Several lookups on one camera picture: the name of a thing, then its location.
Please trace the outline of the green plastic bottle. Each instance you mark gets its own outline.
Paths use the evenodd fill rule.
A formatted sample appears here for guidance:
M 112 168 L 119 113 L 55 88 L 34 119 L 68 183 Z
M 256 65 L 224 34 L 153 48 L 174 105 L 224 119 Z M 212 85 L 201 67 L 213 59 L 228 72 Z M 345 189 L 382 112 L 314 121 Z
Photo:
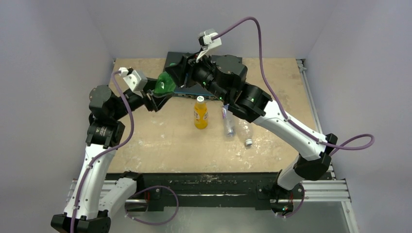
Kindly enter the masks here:
M 167 72 L 162 72 L 159 74 L 153 94 L 155 96 L 161 97 L 164 95 L 172 94 L 176 88 L 176 84 L 172 77 Z

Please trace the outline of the orange juice bottle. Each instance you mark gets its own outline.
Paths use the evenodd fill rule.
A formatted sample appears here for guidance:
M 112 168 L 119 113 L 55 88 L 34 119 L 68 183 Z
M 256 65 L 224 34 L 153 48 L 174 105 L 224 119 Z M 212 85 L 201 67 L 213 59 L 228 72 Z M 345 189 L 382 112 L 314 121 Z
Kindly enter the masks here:
M 194 125 L 197 129 L 205 129 L 208 126 L 208 111 L 203 96 L 196 98 L 194 105 Z

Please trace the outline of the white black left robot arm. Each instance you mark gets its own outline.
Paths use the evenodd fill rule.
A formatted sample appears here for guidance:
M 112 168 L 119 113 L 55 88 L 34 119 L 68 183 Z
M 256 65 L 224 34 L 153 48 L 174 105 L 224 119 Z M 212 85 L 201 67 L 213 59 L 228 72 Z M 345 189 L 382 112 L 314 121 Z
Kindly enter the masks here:
M 86 136 L 84 163 L 72 196 L 63 213 L 51 219 L 51 227 L 60 233 L 107 233 L 113 216 L 128 197 L 138 199 L 145 192 L 145 185 L 138 174 L 128 173 L 116 181 L 104 197 L 101 196 L 109 165 L 117 149 L 132 136 L 122 140 L 124 116 L 141 106 L 148 111 L 159 111 L 172 97 L 171 94 L 155 95 L 149 88 L 133 93 L 127 89 L 118 97 L 107 85 L 93 88 L 89 94 L 89 128 Z

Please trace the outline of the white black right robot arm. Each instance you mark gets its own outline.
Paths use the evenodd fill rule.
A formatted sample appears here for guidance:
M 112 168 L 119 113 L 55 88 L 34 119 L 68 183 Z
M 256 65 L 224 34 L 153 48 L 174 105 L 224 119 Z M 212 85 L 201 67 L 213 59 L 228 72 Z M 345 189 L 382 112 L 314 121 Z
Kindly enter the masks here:
M 333 134 L 318 133 L 292 116 L 284 116 L 277 101 L 261 88 L 246 82 L 247 66 L 233 55 L 209 56 L 196 60 L 196 54 L 183 54 L 180 61 L 165 67 L 177 86 L 199 84 L 228 106 L 236 117 L 261 126 L 292 146 L 298 156 L 279 172 L 273 192 L 283 198 L 303 180 L 316 181 L 331 163 Z

